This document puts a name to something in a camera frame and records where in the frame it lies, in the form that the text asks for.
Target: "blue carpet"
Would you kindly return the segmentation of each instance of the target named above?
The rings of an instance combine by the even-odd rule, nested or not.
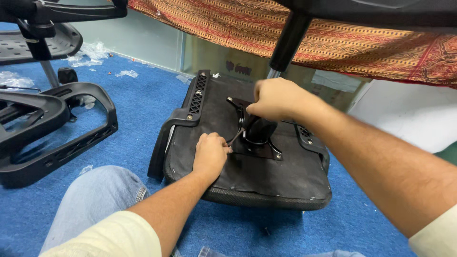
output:
[[[55,60],[52,65],[57,70],[68,63]],[[175,78],[176,74],[119,56],[105,59],[103,65],[75,70],[80,81],[97,83],[108,92],[116,105],[119,130],[31,186],[0,188],[0,256],[39,253],[66,189],[88,165],[122,166],[137,174],[151,192],[163,187],[147,178],[149,159],[162,123],[181,106],[188,86]],[[134,70],[139,76],[115,77],[121,70]],[[3,66],[1,71],[17,72],[33,79],[42,90],[49,88],[38,63]],[[98,105],[91,110],[76,109],[78,121],[43,139],[42,146],[53,148],[98,127],[105,118],[101,109]],[[304,214],[200,201],[185,225],[178,249],[188,257],[197,256],[202,246],[232,256],[300,256],[336,249],[358,251],[367,257],[415,256],[407,239],[333,155],[329,180],[333,191],[330,204]]]

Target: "jeans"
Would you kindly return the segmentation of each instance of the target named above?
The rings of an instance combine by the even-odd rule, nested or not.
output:
[[[40,254],[77,237],[109,215],[128,209],[150,194],[137,175],[118,166],[102,166],[79,176],[68,187]],[[175,247],[173,257],[182,257]],[[204,246],[199,257],[226,257]],[[308,257],[364,257],[336,250]]]

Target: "white sleeve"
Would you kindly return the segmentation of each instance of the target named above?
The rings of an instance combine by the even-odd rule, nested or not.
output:
[[[161,257],[162,251],[159,238],[147,221],[133,212],[119,211],[40,255],[63,256]]]
[[[457,256],[457,205],[409,239],[419,257]]]

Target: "hand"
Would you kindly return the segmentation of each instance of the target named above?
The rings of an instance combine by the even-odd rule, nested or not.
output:
[[[227,160],[227,154],[232,153],[225,139],[216,132],[203,133],[197,143],[194,159],[194,174],[202,174],[213,183],[221,174]]]
[[[317,96],[283,78],[259,80],[254,89],[255,103],[246,111],[269,120],[294,119],[303,108],[316,108],[324,102]]]

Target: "patterned fabric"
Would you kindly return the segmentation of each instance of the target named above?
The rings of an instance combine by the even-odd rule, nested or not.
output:
[[[270,0],[129,0],[129,7],[188,34],[267,58],[289,14]],[[457,37],[314,19],[293,63],[457,88]]]

